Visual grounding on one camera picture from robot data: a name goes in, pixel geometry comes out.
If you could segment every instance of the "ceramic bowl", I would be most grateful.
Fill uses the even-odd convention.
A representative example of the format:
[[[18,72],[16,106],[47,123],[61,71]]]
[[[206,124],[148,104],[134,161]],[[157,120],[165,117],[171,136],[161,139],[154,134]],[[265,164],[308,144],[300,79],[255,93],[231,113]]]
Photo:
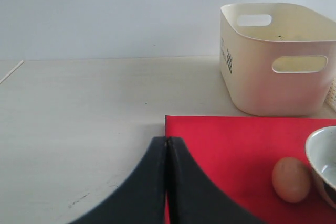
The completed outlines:
[[[306,155],[320,195],[336,209],[336,126],[311,133],[306,141]]]

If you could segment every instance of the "red paper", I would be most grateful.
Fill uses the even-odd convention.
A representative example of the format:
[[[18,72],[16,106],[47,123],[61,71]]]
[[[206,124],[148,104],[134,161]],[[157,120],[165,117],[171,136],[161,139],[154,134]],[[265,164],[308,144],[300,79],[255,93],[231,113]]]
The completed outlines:
[[[208,177],[267,223],[335,224],[336,211],[315,188],[299,204],[282,201],[271,173],[282,157],[308,165],[304,145],[313,131],[336,120],[308,118],[167,116],[166,136],[179,136]]]

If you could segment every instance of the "cream plastic basket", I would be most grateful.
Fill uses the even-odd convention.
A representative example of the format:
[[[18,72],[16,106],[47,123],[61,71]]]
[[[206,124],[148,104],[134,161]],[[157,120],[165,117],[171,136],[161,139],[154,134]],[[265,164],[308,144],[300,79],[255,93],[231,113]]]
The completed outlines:
[[[220,69],[233,103],[258,116],[304,116],[336,73],[336,23],[286,3],[221,7]]]

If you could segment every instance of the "white table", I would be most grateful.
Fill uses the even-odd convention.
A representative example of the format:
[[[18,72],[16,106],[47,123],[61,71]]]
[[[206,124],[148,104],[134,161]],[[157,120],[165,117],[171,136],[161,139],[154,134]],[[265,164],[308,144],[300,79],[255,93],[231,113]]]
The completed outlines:
[[[167,114],[244,115],[214,56],[27,61],[0,95],[3,224],[66,224],[96,206]],[[325,105],[314,117],[335,115]]]

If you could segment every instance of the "egg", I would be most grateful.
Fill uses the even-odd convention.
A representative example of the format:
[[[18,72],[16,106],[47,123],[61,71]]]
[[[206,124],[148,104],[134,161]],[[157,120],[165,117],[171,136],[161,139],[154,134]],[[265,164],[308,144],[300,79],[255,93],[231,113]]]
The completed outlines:
[[[309,194],[310,173],[302,161],[294,157],[284,157],[273,168],[272,184],[281,199],[289,203],[299,203]]]

